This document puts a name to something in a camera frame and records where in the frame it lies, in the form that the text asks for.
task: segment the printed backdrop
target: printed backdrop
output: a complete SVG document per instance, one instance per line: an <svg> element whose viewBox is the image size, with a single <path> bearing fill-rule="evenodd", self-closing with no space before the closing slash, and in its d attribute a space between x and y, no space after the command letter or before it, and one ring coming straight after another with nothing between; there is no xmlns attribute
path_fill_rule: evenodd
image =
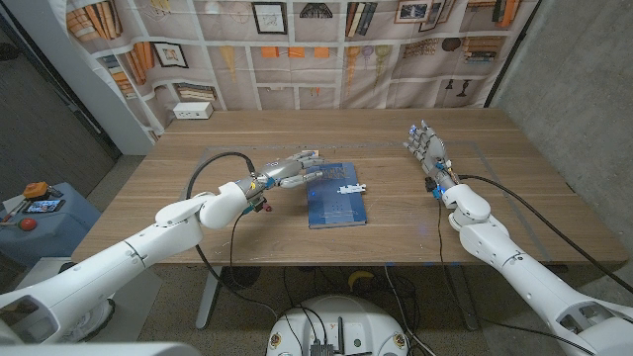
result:
<svg viewBox="0 0 633 356"><path fill-rule="evenodd" d="M536 0L49 0L152 136L215 110L482 107Z"/></svg>

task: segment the gray wall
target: gray wall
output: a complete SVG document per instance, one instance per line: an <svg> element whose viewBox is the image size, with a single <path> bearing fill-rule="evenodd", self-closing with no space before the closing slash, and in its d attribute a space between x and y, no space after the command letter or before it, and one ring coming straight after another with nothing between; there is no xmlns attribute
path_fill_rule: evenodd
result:
<svg viewBox="0 0 633 356"><path fill-rule="evenodd" d="M629 251L633 249L631 4L543 0L492 102L492 107L509 114Z"/></svg>
<svg viewBox="0 0 633 356"><path fill-rule="evenodd" d="M88 67L54 17L47 0L4 0L123 154L147 154L152 144L117 95Z"/></svg>

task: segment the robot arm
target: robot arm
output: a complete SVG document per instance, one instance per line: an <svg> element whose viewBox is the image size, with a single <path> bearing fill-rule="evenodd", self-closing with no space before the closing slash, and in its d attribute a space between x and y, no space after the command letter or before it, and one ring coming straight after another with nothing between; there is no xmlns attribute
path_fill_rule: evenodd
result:
<svg viewBox="0 0 633 356"><path fill-rule="evenodd" d="M459 231L462 246L497 269L554 334L596 355L630 353L633 309L577 292L517 246L507 228L491 215L489 203L456 179L444 143L425 122L421 129L411 127L405 146L430 176L427 190L454 210L449 222ZM587 355L559 343L568 355Z"/></svg>
<svg viewBox="0 0 633 356"><path fill-rule="evenodd" d="M110 310L107 299L116 291L145 268L197 245L203 238L200 223L219 229L239 214L258 212L265 190L315 180L322 173L299 173L322 162L308 152L269 163L258 173L222 185L217 195L207 192L163 208L154 224L50 279L0 296L0 344L83 338L81 326L99 326L106 316L101 314Z"/></svg>

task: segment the black connector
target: black connector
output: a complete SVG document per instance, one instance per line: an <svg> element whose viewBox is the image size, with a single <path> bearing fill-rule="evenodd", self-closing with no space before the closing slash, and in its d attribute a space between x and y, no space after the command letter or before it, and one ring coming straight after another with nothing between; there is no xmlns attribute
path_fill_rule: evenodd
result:
<svg viewBox="0 0 633 356"><path fill-rule="evenodd" d="M431 177L424 178L424 185L426 186L426 193L430 193L437 188L437 183Z"/></svg>

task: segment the picture frame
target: picture frame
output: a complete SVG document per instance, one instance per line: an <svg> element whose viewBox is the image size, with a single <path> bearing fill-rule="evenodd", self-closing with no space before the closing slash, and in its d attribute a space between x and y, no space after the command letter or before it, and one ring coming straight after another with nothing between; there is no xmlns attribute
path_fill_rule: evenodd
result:
<svg viewBox="0 0 633 356"><path fill-rule="evenodd" d="M453 5L455 4L455 0L445 0L444 6L442 10L439 12L439 17L437 18L437 24L443 24L448 21L448 18L451 16L451 11L453 10Z"/></svg>
<svg viewBox="0 0 633 356"><path fill-rule="evenodd" d="M287 35L288 19L286 3L282 2L253 2L253 16L255 26L260 35Z"/></svg>
<svg viewBox="0 0 633 356"><path fill-rule="evenodd" d="M161 67L189 68L180 44L151 43Z"/></svg>
<svg viewBox="0 0 633 356"><path fill-rule="evenodd" d="M433 0L401 0L396 11L395 24L425 23L431 13Z"/></svg>
<svg viewBox="0 0 633 356"><path fill-rule="evenodd" d="M433 5L431 5L430 14L428 16L428 21L426 23L419 24L419 29L417 30L419 33L431 31L437 27L437 24L439 23L439 15L442 13L445 4L446 0L435 0L433 2Z"/></svg>

